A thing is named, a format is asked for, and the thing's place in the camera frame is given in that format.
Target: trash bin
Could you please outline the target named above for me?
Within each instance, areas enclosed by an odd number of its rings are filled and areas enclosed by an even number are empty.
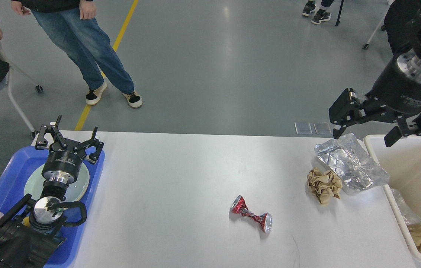
[[[364,138],[364,144],[371,157],[391,177],[389,186],[383,186],[384,191],[409,251],[416,260],[421,262],[421,254],[411,238],[391,193],[391,188],[399,190],[409,207],[421,216],[421,137],[410,136],[406,139],[400,139],[392,147],[386,147],[383,135],[369,135]]]

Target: white table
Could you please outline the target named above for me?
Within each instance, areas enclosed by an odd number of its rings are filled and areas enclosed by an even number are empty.
[[[74,267],[415,267],[381,187],[327,207],[307,191],[327,138],[97,137],[105,163]],[[272,214],[269,235],[229,213],[238,195]]]

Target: plate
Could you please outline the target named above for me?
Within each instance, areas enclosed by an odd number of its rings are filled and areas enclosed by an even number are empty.
[[[31,194],[32,199],[34,200],[38,200],[40,198],[42,190],[44,189],[45,179],[42,177],[42,170],[44,169],[44,166],[45,164],[39,166],[25,183],[24,195]],[[88,172],[88,168],[85,164],[82,163],[77,181],[68,185],[68,189],[65,193],[66,202],[79,201],[85,194],[89,181],[90,172]]]

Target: shoe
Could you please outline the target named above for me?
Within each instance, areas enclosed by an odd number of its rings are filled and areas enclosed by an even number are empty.
[[[312,24],[320,24],[321,22],[328,22],[331,19],[331,13],[324,10],[318,10],[311,20]]]
[[[85,102],[87,102],[87,105],[96,105],[100,99],[102,98],[103,91],[105,91],[108,88],[108,85],[106,82],[103,82],[103,85],[97,89],[90,89],[90,92],[88,92]]]
[[[136,90],[134,90],[130,94],[125,94],[125,93],[122,93],[122,94],[126,98],[126,100],[128,101],[128,104],[132,108],[138,109],[138,108],[141,107],[141,105],[143,105],[143,99],[141,99],[141,96],[139,96],[139,94],[136,92]]]
[[[303,11],[301,12],[301,15],[308,17],[312,12],[315,12],[315,11],[316,11],[316,3],[314,1],[308,1],[306,2],[306,5],[303,8]]]

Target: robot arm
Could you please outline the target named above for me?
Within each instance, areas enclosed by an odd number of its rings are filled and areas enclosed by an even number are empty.
[[[39,200],[25,195],[0,219],[0,268],[42,268],[54,251],[66,240],[59,234],[62,227],[76,227],[87,218],[86,207],[81,202],[65,202],[65,193],[69,184],[78,178],[83,160],[94,164],[103,148],[93,131],[91,139],[77,142],[64,138],[58,129],[61,115],[57,122],[42,125],[35,148],[49,149],[42,176],[44,188]],[[54,142],[47,148],[44,138],[50,133]],[[96,151],[87,156],[85,150],[93,146]],[[81,219],[76,222],[66,221],[64,209],[79,208]],[[22,222],[29,217],[30,227]]]
[[[335,139],[347,127],[368,121],[397,124],[384,137],[387,147],[404,136],[421,136],[421,7],[405,30],[412,49],[394,55],[370,92],[358,96],[347,88],[329,109],[330,121],[340,126],[333,130]]]

